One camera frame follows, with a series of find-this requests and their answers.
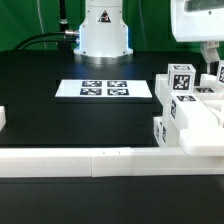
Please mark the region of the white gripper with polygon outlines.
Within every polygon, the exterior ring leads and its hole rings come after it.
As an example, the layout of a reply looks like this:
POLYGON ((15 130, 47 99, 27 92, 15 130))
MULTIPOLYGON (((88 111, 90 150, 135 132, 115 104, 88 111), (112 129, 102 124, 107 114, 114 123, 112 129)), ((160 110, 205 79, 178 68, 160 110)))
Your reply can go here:
POLYGON ((202 42, 200 51, 211 73, 224 41, 224 0, 170 0, 172 33, 177 42, 202 42))

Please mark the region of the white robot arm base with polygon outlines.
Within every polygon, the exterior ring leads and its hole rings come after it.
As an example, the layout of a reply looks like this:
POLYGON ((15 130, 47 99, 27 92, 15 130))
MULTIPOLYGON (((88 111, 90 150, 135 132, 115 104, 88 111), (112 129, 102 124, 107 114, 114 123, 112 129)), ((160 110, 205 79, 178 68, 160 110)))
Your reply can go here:
POLYGON ((122 17, 123 0, 85 0, 85 19, 79 27, 77 61, 118 64, 132 59, 128 26, 122 17))

